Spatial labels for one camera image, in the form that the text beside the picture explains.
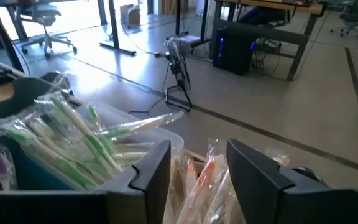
office chair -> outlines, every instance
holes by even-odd
[[[344,4],[345,7],[339,18],[344,21],[345,26],[339,27],[341,37],[349,34],[350,31],[358,32],[358,0],[354,2],[344,1],[342,4]]]
[[[56,16],[61,16],[59,10],[56,6],[49,4],[31,4],[27,7],[18,6],[16,12],[16,19],[21,19],[22,21],[35,22],[41,24],[44,27],[45,34],[43,37],[38,37],[34,40],[31,40],[22,45],[23,54],[27,54],[27,49],[25,47],[33,44],[44,44],[44,55],[45,58],[50,58],[50,53],[47,52],[48,47],[52,48],[52,42],[58,42],[67,44],[68,46],[73,46],[74,54],[77,53],[77,48],[71,43],[67,37],[60,37],[58,35],[50,35],[47,32],[46,27],[50,27],[55,21]],[[27,19],[22,16],[31,16],[31,19]]]

desk fan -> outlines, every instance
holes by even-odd
[[[191,100],[187,94],[188,91],[191,91],[191,85],[189,73],[187,71],[186,60],[182,54],[183,45],[180,43],[179,37],[168,38],[165,42],[165,45],[168,48],[168,52],[165,54],[165,57],[170,62],[169,66],[171,68],[171,72],[177,81],[177,85],[165,89],[165,103],[189,112],[193,105],[191,104]],[[176,89],[184,92],[187,102],[170,98],[169,93]]]

desktop computer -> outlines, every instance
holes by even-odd
[[[249,71],[256,36],[232,29],[219,29],[213,50],[213,65],[238,75]]]

fan stand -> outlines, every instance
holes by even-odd
[[[169,96],[169,92],[172,90],[175,90],[176,88],[180,88],[185,93],[187,102],[182,101],[182,100],[180,100],[180,101],[182,101],[182,103],[174,103],[173,102],[173,100]],[[187,91],[186,91],[185,85],[183,84],[183,81],[178,80],[176,86],[171,86],[171,87],[165,89],[165,103],[168,105],[171,105],[171,106],[175,106],[177,108],[184,109],[187,112],[189,112],[192,109],[193,104],[191,103],[189,95],[187,94]]]

wooden table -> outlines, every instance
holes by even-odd
[[[298,50],[295,55],[283,54],[280,51],[280,48],[274,48],[266,45],[257,45],[257,49],[264,51],[266,53],[280,55],[283,57],[288,57],[293,59],[290,71],[287,76],[287,80],[293,80],[296,70],[298,69],[300,60],[305,51],[306,45],[309,41],[313,27],[316,24],[317,18],[321,17],[326,9],[326,2],[322,4],[312,4],[310,6],[303,6],[298,4],[288,4],[282,3],[282,0],[269,0],[269,1],[256,1],[256,0],[217,0],[214,22],[213,22],[213,31],[210,45],[210,52],[213,55],[213,50],[217,41],[217,34],[219,28],[229,28],[239,33],[243,34],[254,34],[257,37],[266,37],[272,40],[278,40],[282,42],[288,42],[291,44],[298,45]],[[230,4],[229,16],[226,21],[221,19],[221,8],[223,3]],[[237,4],[247,5],[247,6],[261,6],[269,7],[272,9],[283,9],[295,12],[304,12],[310,14],[309,20],[305,31],[302,34],[297,34],[294,32],[269,29],[266,27],[252,26],[248,24],[240,24],[238,22],[233,22],[234,11]]]

